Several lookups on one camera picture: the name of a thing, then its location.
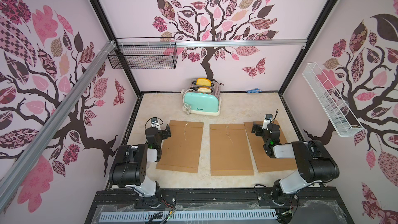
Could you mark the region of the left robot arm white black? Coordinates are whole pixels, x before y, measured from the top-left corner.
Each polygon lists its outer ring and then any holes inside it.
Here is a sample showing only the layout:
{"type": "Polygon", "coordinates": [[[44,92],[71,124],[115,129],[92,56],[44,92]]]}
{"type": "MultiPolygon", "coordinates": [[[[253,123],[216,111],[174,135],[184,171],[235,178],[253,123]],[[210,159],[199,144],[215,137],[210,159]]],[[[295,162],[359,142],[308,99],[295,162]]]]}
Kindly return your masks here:
{"type": "Polygon", "coordinates": [[[146,175],[149,163],[159,162],[162,156],[162,141],[172,136],[170,126],[165,129],[152,126],[145,130],[147,142],[139,145],[121,145],[109,173],[109,183],[118,189],[131,189],[152,208],[162,204],[158,182],[146,175]]]}

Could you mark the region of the brown file bag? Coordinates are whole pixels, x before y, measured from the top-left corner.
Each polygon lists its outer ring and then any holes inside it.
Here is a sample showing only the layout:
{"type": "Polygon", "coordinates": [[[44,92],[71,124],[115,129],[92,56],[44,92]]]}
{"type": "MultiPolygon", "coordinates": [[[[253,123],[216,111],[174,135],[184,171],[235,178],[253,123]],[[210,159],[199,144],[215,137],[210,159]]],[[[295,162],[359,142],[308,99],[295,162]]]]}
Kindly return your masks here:
{"type": "Polygon", "coordinates": [[[244,124],[211,124],[210,174],[253,176],[254,168],[244,124]]]}
{"type": "Polygon", "coordinates": [[[266,154],[262,137],[251,132],[253,122],[245,122],[244,126],[259,173],[297,169],[295,159],[273,159],[266,154]]]}
{"type": "Polygon", "coordinates": [[[157,170],[198,173],[204,123],[170,121],[172,136],[162,144],[157,170]]]}

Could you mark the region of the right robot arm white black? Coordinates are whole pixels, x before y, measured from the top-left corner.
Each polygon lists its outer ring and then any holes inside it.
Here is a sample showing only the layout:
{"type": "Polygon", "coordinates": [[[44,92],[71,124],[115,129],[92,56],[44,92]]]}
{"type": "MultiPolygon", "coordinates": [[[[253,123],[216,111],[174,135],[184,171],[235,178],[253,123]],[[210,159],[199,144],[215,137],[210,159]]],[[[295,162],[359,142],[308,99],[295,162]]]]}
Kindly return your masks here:
{"type": "Polygon", "coordinates": [[[261,137],[263,149],[272,159],[294,159],[297,169],[283,179],[274,182],[269,196],[274,204],[283,206],[279,199],[294,195],[315,183],[328,183],[340,175],[340,169],[325,146],[319,140],[296,141],[282,144],[280,126],[272,122],[254,123],[251,132],[261,137]]]}

